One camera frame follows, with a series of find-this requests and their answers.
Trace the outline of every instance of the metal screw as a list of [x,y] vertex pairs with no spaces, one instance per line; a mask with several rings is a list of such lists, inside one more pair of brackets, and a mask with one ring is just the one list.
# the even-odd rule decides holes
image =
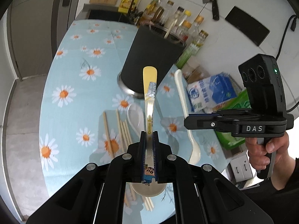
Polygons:
[[202,168],[207,172],[210,172],[212,170],[212,166],[210,164],[205,164]]
[[87,164],[86,169],[89,170],[89,171],[94,170],[95,169],[95,164],[94,163]]
[[129,160],[129,159],[131,159],[131,157],[132,157],[132,155],[130,153],[123,154],[123,159],[125,159],[125,160]]
[[174,160],[176,160],[176,155],[170,154],[167,156],[167,159],[170,161],[174,161]]

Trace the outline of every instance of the black utensil holder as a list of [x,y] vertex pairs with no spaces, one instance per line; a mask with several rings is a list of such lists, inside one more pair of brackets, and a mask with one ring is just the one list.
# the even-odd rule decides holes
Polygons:
[[144,98],[143,68],[153,66],[157,69],[157,88],[172,65],[182,54],[185,44],[172,32],[167,39],[167,29],[158,25],[141,25],[134,38],[118,84],[127,94]]

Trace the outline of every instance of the light blue tablecloth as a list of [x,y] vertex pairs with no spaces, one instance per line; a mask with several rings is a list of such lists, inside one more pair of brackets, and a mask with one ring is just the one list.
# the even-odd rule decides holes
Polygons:
[[[105,148],[103,111],[107,113],[115,155],[122,154],[115,110],[118,108],[121,120],[125,120],[129,104],[134,102],[144,108],[144,100],[125,95],[116,81],[136,32],[132,25],[82,20],[75,21],[62,40],[45,85],[39,126],[41,163],[50,196],[87,163],[101,165],[111,161]],[[157,89],[154,130],[160,142],[169,144],[174,154],[188,160],[192,146],[174,82],[176,69],[170,69]],[[139,137],[129,128],[133,142],[138,142]],[[229,161],[214,131],[197,130],[193,135],[201,148],[197,165],[209,163],[222,172]],[[145,210],[140,197],[137,201],[128,198],[131,207],[124,208],[125,224],[158,224],[174,211],[170,184],[152,198],[153,212]]]

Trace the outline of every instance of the gray floor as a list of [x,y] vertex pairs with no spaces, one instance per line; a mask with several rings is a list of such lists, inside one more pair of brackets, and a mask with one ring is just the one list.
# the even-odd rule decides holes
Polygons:
[[39,153],[39,115],[47,76],[18,82],[6,131],[9,181],[21,214],[27,219],[48,198]]

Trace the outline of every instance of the blue and white package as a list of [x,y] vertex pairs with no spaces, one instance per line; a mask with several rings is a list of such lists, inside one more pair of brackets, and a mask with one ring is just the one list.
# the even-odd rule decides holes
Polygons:
[[188,84],[187,91],[194,112],[204,108],[214,108],[237,96],[228,74],[223,72]]

